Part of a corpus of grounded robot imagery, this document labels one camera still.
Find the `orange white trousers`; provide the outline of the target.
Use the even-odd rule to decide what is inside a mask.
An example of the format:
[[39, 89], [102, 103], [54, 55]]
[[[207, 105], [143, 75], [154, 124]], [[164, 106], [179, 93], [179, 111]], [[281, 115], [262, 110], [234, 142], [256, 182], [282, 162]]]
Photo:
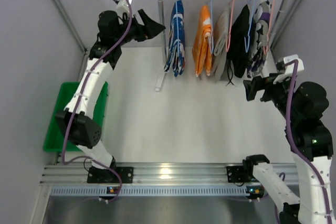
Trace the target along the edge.
[[212, 20], [207, 5], [201, 7], [197, 32], [192, 48], [192, 55], [195, 63], [195, 75], [199, 77], [203, 71], [207, 76], [211, 75], [213, 55], [212, 49]]

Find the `blue patterned trousers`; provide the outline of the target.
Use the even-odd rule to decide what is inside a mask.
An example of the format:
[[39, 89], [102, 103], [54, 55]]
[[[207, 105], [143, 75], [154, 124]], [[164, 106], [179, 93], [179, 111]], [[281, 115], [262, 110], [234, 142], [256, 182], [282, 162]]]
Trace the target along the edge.
[[174, 77], [183, 74], [185, 69], [184, 6], [178, 0], [172, 9], [170, 19], [169, 46], [164, 71], [173, 71]]

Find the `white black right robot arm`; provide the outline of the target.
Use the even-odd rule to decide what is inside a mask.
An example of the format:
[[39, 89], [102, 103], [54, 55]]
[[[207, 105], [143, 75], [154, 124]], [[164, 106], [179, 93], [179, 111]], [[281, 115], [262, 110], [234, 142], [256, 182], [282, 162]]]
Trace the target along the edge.
[[333, 143], [330, 131], [321, 121], [329, 106], [326, 90], [310, 81], [293, 89], [290, 77], [273, 83], [276, 77], [257, 76], [245, 80], [243, 85], [247, 101], [263, 91], [260, 100], [272, 101], [285, 118], [285, 134], [297, 168], [300, 195], [291, 191], [263, 154], [246, 157], [244, 169], [265, 188], [277, 207], [280, 223], [335, 223], [330, 190]]

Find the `light blue wire hanger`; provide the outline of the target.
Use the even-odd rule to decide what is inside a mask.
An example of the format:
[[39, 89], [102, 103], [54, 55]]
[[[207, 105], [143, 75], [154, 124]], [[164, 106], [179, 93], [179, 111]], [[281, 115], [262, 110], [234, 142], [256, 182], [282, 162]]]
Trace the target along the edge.
[[181, 55], [181, 49], [180, 49], [180, 45], [181, 45], [181, 40], [180, 40], [180, 29], [179, 29], [179, 8], [178, 8], [178, 1], [179, 0], [175, 0], [174, 3], [174, 8], [175, 8], [175, 23], [174, 23], [174, 36], [175, 36], [175, 43], [177, 46], [177, 58], [179, 60], [182, 59], [182, 55]]

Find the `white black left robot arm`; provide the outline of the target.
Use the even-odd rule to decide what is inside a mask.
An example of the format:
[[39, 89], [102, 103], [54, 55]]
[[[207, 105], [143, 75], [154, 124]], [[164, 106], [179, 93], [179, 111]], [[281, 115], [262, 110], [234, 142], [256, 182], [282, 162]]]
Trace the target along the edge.
[[142, 23], [132, 14], [119, 16], [107, 10], [99, 14], [97, 40], [93, 44], [79, 85], [67, 105], [55, 114], [64, 137], [91, 160], [87, 182], [92, 184], [122, 183], [115, 158], [106, 150], [102, 127], [93, 119], [94, 109], [106, 79], [115, 69], [122, 54], [121, 47], [134, 40], [143, 42], [165, 31], [165, 26], [152, 20], [144, 10], [138, 11]]

